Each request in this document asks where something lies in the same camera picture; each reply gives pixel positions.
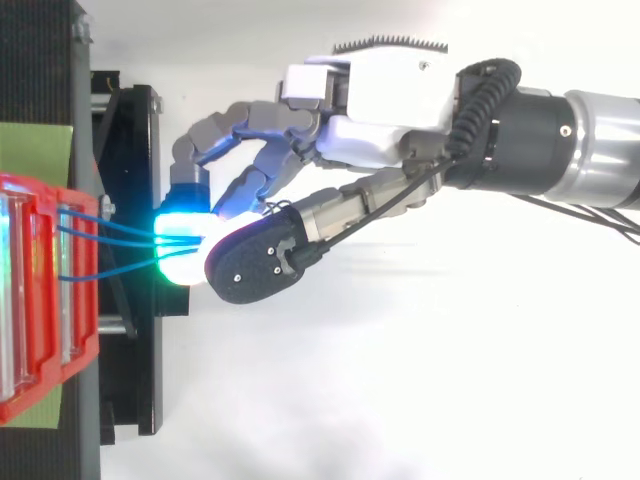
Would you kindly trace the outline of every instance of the black coiled cable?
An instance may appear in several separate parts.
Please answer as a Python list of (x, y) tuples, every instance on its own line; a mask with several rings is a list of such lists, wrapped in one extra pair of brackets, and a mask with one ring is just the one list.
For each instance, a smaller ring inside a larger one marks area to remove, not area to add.
[(417, 173), (407, 188), (346, 230), (329, 240), (311, 242), (294, 249), (288, 256), (289, 263), (293, 268), (297, 271), (303, 271), (317, 263), (335, 245), (382, 217), (432, 177), (443, 174), (449, 168), (467, 161), (469, 152), (481, 129), (491, 121), (496, 108), (513, 93), (520, 82), (521, 73), (517, 64), (501, 58), (479, 62), (462, 70), (458, 74), (459, 77), (478, 75), (486, 77), (486, 80), (480, 84), (471, 99), (462, 106), (455, 116), (451, 133), (444, 147), (445, 158), (438, 159), (439, 161), (433, 168)]
[(445, 152), (454, 160), (469, 155), (482, 127), (518, 86), (522, 71), (511, 60), (496, 58), (470, 65), (458, 74), (459, 77), (462, 75), (486, 76), (487, 80), (478, 87), (471, 100), (462, 106), (453, 120)]

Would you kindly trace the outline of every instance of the cable connector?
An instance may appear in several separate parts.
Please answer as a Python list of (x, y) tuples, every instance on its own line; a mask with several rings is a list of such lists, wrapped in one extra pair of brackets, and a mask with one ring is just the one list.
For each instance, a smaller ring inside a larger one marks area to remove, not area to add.
[(304, 247), (294, 248), (287, 254), (287, 262), (296, 272), (301, 272), (322, 260), (328, 251), (326, 242), (312, 242)]

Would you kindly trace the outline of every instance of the serrated edge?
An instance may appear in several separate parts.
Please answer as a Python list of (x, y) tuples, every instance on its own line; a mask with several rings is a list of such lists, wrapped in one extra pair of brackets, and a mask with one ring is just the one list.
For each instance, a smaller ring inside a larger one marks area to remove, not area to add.
[(432, 52), (449, 53), (449, 45), (446, 43), (429, 42), (426, 40), (420, 40), (417, 38), (401, 35), (374, 35), (363, 40), (334, 45), (333, 55), (352, 53), (360, 50), (365, 50), (367, 48), (380, 46), (410, 47), (419, 48), (421, 50), (429, 50)]

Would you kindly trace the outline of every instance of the blue wire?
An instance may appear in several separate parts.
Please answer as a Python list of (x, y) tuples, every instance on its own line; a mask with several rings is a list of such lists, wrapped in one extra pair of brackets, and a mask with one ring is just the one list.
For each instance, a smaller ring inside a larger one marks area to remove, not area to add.
[(129, 233), (131, 235), (138, 235), (141, 237), (148, 237), (148, 238), (164, 238), (167, 240), (182, 240), (182, 241), (189, 241), (189, 240), (193, 240), (193, 239), (200, 239), (202, 240), (202, 237), (198, 237), (198, 236), (189, 236), (189, 235), (156, 235), (155, 233), (152, 232), (146, 232), (144, 230), (139, 230), (137, 228), (131, 228), (131, 227), (126, 227), (124, 225), (120, 225), (118, 223), (113, 223), (113, 222), (109, 222), (107, 220), (104, 220), (102, 218), (99, 217), (94, 217), (93, 215), (87, 215), (85, 213), (80, 213), (80, 212), (74, 212), (73, 210), (66, 210), (64, 208), (59, 208), (58, 209), (58, 213), (61, 215), (69, 215), (70, 217), (76, 217), (76, 218), (81, 218), (83, 220), (89, 220), (90, 222), (95, 222), (99, 225), (104, 225), (105, 227), (109, 227), (109, 228), (113, 228), (114, 230), (120, 230), (121, 232), (125, 232), (125, 233)]
[(60, 280), (62, 282), (73, 282), (73, 283), (91, 282), (93, 280), (102, 280), (104, 278), (113, 277), (115, 275), (120, 275), (122, 273), (131, 272), (131, 271), (137, 270), (139, 268), (148, 267), (148, 266), (153, 265), (154, 263), (157, 263), (160, 260), (164, 260), (166, 258), (178, 257), (180, 255), (188, 255), (190, 253), (196, 253), (197, 251), (198, 251), (198, 249), (194, 248), (194, 249), (191, 249), (191, 250), (181, 250), (179, 252), (167, 253), (166, 255), (162, 255), (162, 256), (157, 257), (157, 258), (150, 258), (149, 260), (145, 260), (143, 262), (138, 262), (138, 263), (134, 263), (134, 264), (131, 264), (131, 265), (127, 265), (126, 267), (114, 268), (113, 270), (109, 270), (109, 271), (106, 271), (106, 272), (98, 273), (96, 275), (87, 275), (86, 277), (65, 277), (65, 276), (59, 275), (58, 276), (58, 280)]
[(131, 248), (156, 248), (156, 247), (191, 247), (194, 245), (200, 245), (202, 240), (194, 237), (190, 242), (166, 242), (166, 243), (151, 243), (151, 242), (131, 242), (128, 240), (117, 240), (115, 238), (101, 237), (99, 235), (91, 235), (90, 233), (74, 230), (73, 228), (63, 227), (58, 225), (58, 231), (68, 233), (80, 238), (86, 238), (87, 240), (93, 240), (96, 242), (104, 243), (106, 245), (114, 245), (116, 247), (131, 247)]

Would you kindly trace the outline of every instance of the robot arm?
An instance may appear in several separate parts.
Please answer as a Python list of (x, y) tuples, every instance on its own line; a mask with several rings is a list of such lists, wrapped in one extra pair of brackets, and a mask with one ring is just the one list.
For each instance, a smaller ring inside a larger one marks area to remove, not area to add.
[(205, 273), (223, 299), (249, 303), (293, 285), (349, 234), (424, 205), (442, 186), (640, 208), (636, 100), (516, 90), (512, 62), (482, 62), (455, 75), (446, 55), (445, 46), (404, 39), (343, 46), (290, 67), (278, 102), (236, 104), (176, 142), (168, 198), (199, 196), (208, 211), (203, 165), (241, 140), (267, 140), (215, 206), (225, 218), (263, 212), (266, 199), (309, 162), (377, 170), (218, 243)]

